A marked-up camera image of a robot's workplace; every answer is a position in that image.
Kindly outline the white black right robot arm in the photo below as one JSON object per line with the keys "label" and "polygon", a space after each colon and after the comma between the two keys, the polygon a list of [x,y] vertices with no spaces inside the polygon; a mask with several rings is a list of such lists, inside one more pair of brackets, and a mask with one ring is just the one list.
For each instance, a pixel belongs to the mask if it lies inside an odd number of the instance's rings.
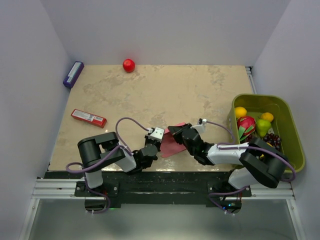
{"label": "white black right robot arm", "polygon": [[242,168],[232,170],[228,179],[222,184],[223,192],[230,197],[241,189],[262,184],[267,188],[277,188],[283,179],[286,168],[292,168],[288,159],[281,152],[269,146],[260,138],[253,138],[242,144],[208,143],[202,140],[201,133],[206,130],[205,119],[198,124],[186,123],[169,126],[177,144],[183,145],[188,153],[201,165],[220,164],[240,165]]}

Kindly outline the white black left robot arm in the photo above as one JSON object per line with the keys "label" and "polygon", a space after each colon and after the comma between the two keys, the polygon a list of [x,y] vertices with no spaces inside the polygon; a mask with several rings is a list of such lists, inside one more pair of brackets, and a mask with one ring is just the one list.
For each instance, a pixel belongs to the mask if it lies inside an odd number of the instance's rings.
{"label": "white black left robot arm", "polygon": [[104,190],[102,169],[116,164],[123,172],[129,174],[140,173],[151,167],[158,159],[161,143],[164,137],[162,128],[151,128],[145,138],[144,147],[129,153],[124,145],[120,144],[115,132],[104,133],[87,137],[78,142],[84,175],[87,180],[86,191],[92,196],[99,196]]}

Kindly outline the pink paper box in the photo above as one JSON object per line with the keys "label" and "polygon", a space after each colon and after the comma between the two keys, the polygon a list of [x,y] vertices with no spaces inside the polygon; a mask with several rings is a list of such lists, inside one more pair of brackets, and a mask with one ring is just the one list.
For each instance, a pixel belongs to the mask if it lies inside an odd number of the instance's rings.
{"label": "pink paper box", "polygon": [[168,158],[185,150],[186,147],[183,144],[176,143],[173,135],[169,129],[166,128],[160,146],[160,156],[162,158]]}

